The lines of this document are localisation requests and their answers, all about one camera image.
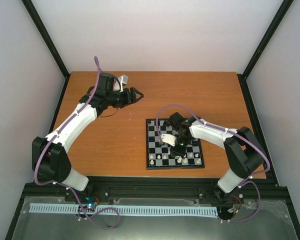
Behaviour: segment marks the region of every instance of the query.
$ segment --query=wall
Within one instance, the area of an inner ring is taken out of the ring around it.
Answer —
[[[300,0],[294,1],[248,78],[280,185],[300,221]]]
[[[69,71],[242,73],[282,0],[34,0]]]
[[[47,134],[63,82],[22,2],[0,1],[0,240],[33,179],[31,143]]]

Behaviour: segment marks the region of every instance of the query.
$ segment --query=black metal frame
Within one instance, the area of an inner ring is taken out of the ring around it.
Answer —
[[[62,74],[65,77],[65,82],[62,88],[62,92],[56,106],[56,110],[50,126],[50,132],[55,126],[55,122],[58,116],[58,112],[70,79],[68,73],[58,51],[53,44],[43,22],[41,21],[38,12],[36,11],[31,0],[22,0],[24,6],[28,10],[34,24],[38,28],[42,38],[44,39],[47,47],[53,55],[57,65],[59,66]],[[262,52],[266,48],[271,37],[275,33],[281,20],[285,16],[293,0],[283,0],[280,8],[274,16],[270,26],[264,34],[260,44],[258,45],[255,53],[249,61],[243,74],[238,74],[238,80],[241,87],[241,91],[244,97],[244,101],[247,107],[247,111],[250,117],[254,134],[263,149],[265,150],[270,162],[270,155],[266,145],[266,141],[258,120],[257,112],[252,101],[249,87],[247,84],[247,78],[251,73],[253,67],[256,65]],[[198,199],[199,192],[204,189],[210,189],[217,182],[216,178],[144,178],[144,177],[89,177],[89,181],[93,183],[100,195],[101,202],[109,202],[112,199],[117,198],[177,198],[177,199]],[[289,191],[286,187],[278,186],[278,180],[275,170],[271,167],[270,171],[266,174],[266,179],[254,179],[257,184],[262,199],[267,200],[285,200],[290,217],[292,219],[294,229],[297,237],[300,239],[300,224],[293,207]],[[68,196],[69,200],[72,199],[72,195],[66,195],[66,189],[57,185],[45,185],[37,186],[35,183],[27,183],[24,186],[23,192],[20,197],[20,201],[17,205],[14,217],[12,219],[10,228],[6,235],[6,240],[12,239],[14,229],[16,227],[24,199],[27,196]],[[250,184],[242,188],[241,193],[246,199],[255,199],[257,197],[256,190]],[[210,201],[214,206],[222,206],[222,204]]]

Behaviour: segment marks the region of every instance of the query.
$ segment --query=black corner post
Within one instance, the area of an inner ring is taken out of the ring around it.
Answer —
[[[268,29],[266,30],[261,42],[259,43],[258,47],[256,48],[252,58],[250,59],[248,65],[246,66],[242,77],[244,80],[247,80],[249,74],[251,73],[252,69],[256,65],[258,59],[260,58],[261,54],[265,50],[267,44],[269,43],[271,37],[275,33],[276,29],[278,28],[279,24],[281,23],[282,19],[286,15],[288,9],[290,8],[291,4],[294,0],[283,0],[281,6],[279,7],[278,11],[276,12],[272,22],[270,23]]]
[[[32,3],[31,0],[22,0],[26,10],[28,11],[30,17],[32,18],[36,28],[38,29],[39,33],[41,34],[45,44],[47,45],[48,49],[50,50],[56,64],[58,65],[60,71],[62,72],[63,76],[65,79],[70,77],[70,74],[64,64],[64,62],[62,61],[51,37],[49,36],[49,33],[44,25],[44,23],[42,22],[34,4]]]

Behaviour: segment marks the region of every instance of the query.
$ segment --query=brown wooden surface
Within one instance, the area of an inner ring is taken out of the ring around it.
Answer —
[[[138,103],[119,109],[111,117],[98,117],[74,141],[68,156],[74,169],[88,176],[152,176],[220,178],[229,168],[225,151],[201,141],[205,168],[146,170],[146,120],[157,116],[168,104],[190,108],[206,121],[228,127],[252,129],[235,72],[109,72],[128,76],[126,87],[144,94]],[[95,85],[96,72],[72,72],[55,123],[57,128],[75,109],[88,88]],[[113,108],[103,116],[114,113]],[[174,112],[171,107],[160,118]]]

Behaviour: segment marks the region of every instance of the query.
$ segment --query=white wall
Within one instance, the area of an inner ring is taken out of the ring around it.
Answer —
[[[248,78],[280,185],[300,221],[300,0],[294,1]]]
[[[69,71],[242,73],[282,0],[34,0]]]
[[[32,181],[31,143],[47,134],[63,82],[22,2],[0,1],[0,240]]]

